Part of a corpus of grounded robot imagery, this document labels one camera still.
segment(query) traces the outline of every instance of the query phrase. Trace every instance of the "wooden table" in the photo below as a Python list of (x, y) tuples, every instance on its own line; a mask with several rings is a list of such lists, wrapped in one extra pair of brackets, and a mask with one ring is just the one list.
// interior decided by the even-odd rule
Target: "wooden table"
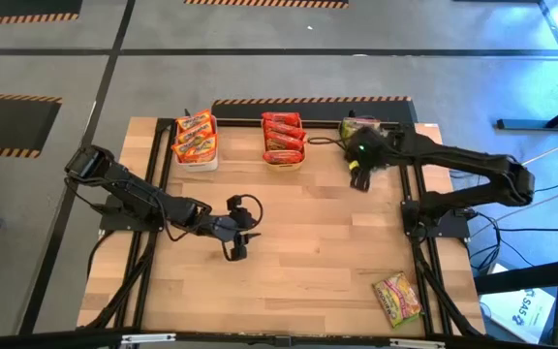
[[(132, 118), (122, 148), (120, 162), (141, 177), (156, 121)], [(436, 125), (418, 124), (417, 130), (441, 141)], [(307, 131), (311, 137), (336, 138), (332, 130)], [(186, 173), (173, 162), (167, 192), (206, 202), (216, 214), (226, 212), (228, 197), (253, 194), (264, 206), (263, 222), (255, 230), (262, 235), (250, 242), (246, 260), (230, 263), (224, 260), (216, 239), (188, 236), (173, 243), (160, 234), (143, 329), (424, 335), (421, 321), (392, 329), (372, 291), (372, 283), (402, 270), (417, 290), (410, 243), (402, 233), (398, 168), (373, 174), (369, 193), (360, 193), (349, 187), (342, 150), (334, 144), (309, 145), (299, 171), (275, 173), (262, 161), (261, 129), (219, 127), (218, 134), (218, 170)], [(162, 156), (159, 154), (159, 168)], [(428, 190), (452, 190), (448, 170), (432, 166), (423, 170)], [(156, 173), (155, 184), (160, 169)], [(253, 203), (244, 204), (254, 216), (258, 214)], [(119, 287), (131, 235), (115, 233), (96, 253), (79, 325), (94, 319)], [(457, 239), (439, 238), (437, 242), (447, 291), (472, 325), (483, 332), (466, 248)], [(434, 328), (440, 331), (436, 297), (431, 290), (429, 293)], [(132, 323), (136, 298), (134, 291), (125, 324)]]

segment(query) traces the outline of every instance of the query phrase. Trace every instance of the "red snack bag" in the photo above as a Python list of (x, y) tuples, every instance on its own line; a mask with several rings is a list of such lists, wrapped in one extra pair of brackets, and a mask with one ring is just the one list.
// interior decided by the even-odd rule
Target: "red snack bag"
[(270, 165), (298, 164), (302, 153), (296, 150), (270, 150), (263, 154), (263, 159)]
[(263, 124), (264, 130), (278, 132), (296, 139), (302, 140), (305, 137), (305, 131), (303, 129), (290, 126), (284, 123), (279, 123), (275, 121), (265, 121)]
[(267, 150), (298, 150), (300, 151), (304, 142), (273, 131), (266, 132), (266, 149)]
[(285, 123), (290, 126), (300, 126), (300, 114), (298, 112), (272, 112), (267, 111), (262, 113), (263, 121), (274, 121)]

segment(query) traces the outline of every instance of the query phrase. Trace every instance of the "floor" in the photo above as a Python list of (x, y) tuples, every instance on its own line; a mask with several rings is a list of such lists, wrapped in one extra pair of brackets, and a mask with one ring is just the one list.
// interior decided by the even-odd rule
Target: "floor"
[[(85, 0), (77, 21), (0, 25), (0, 48), (111, 48), (126, 3)], [(558, 24), (558, 0), (547, 4)], [(122, 56), (104, 105), (97, 105), (93, 141), (116, 154), (131, 116), (180, 116), (185, 108), (200, 110), (214, 99), (231, 97), (407, 95), (415, 101), (418, 120), (438, 123), (449, 145), (509, 153), (520, 161), (558, 145), (558, 133), (493, 128), (502, 117), (548, 119), (558, 113), (558, 55), (532, 55), (558, 51), (536, 4), (354, 0), (341, 11), (138, 0), (122, 47), (513, 49), (518, 55)], [(19, 324), (64, 191), (63, 167), (85, 132), (107, 63), (101, 54), (0, 55), (0, 93), (64, 99), (38, 159), (0, 158), (0, 216), (8, 224), (0, 230), (0, 335), (14, 333)], [(558, 184), (558, 152), (529, 169), (536, 187)], [(454, 185), (476, 182), (468, 177)], [(105, 196), (98, 190), (80, 193), (94, 201)], [(539, 193), (536, 201), (556, 193)], [(512, 208), (479, 210), (498, 217)], [(98, 221), (96, 213), (75, 203), (37, 331), (74, 327)], [(473, 233), (483, 225), (477, 218), (470, 222)], [(501, 226), (558, 228), (558, 199), (511, 216)], [(533, 264), (558, 261), (558, 233), (505, 233), (504, 238)], [(493, 241), (493, 232), (486, 230), (472, 239), (470, 250)], [(499, 258), (526, 266), (507, 247)]]

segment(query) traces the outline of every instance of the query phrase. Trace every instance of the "desk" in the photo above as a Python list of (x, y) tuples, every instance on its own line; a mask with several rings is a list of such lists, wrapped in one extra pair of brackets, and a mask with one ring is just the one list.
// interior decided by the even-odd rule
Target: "desk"
[[(156, 123), (156, 118), (132, 118), (122, 148), (119, 161), (141, 177)], [(436, 125), (416, 127), (441, 141)], [(307, 131), (310, 137), (336, 138), (334, 130)], [(264, 205), (263, 222), (255, 230), (262, 235), (250, 242), (246, 260), (230, 263), (215, 239), (188, 236), (173, 243), (159, 234), (143, 330), (424, 336), (421, 321), (392, 329), (371, 286), (401, 270), (416, 283), (410, 243), (402, 234), (398, 168), (373, 174), (372, 188), (364, 194), (349, 187), (342, 150), (334, 144), (308, 145), (299, 171), (274, 173), (261, 159), (260, 128), (219, 127), (218, 134), (218, 170), (191, 174), (173, 162), (167, 192), (206, 202), (217, 214), (226, 212), (231, 195), (253, 194)], [(429, 190), (452, 190), (446, 169), (427, 166), (423, 171)], [(415, 192), (414, 181), (411, 187)], [(245, 205), (254, 216), (258, 214)], [(131, 235), (115, 233), (96, 253), (79, 325), (93, 320), (121, 284)], [(447, 291), (483, 332), (465, 247), (457, 239), (437, 242)], [(134, 291), (125, 325), (132, 323), (136, 298)], [(440, 316), (431, 290), (429, 302), (439, 331)]]

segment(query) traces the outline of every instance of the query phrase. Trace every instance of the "yellow black hazard tape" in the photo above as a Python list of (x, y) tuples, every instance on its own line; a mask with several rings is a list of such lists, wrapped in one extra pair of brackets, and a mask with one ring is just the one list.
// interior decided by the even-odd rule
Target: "yellow black hazard tape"
[(391, 97), (317, 97), (317, 98), (258, 98), (216, 100), (218, 105), (292, 104), (292, 103), (351, 103), (351, 102), (409, 102), (407, 96)]
[(65, 21), (65, 20), (75, 20), (77, 18), (78, 18), (78, 14), (0, 16), (0, 24), (18, 24), (18, 23)]
[(185, 4), (193, 5), (233, 5), (233, 6), (270, 6), (298, 7), (312, 9), (346, 9), (348, 1), (317, 1), (317, 0), (184, 0)]
[(0, 148), (0, 156), (37, 158), (39, 155), (40, 150), (37, 149)]
[(37, 101), (37, 102), (55, 102), (62, 103), (61, 97), (47, 97), (47, 96), (29, 96), (29, 95), (9, 95), (1, 94), (0, 99), (13, 100), (13, 101)]

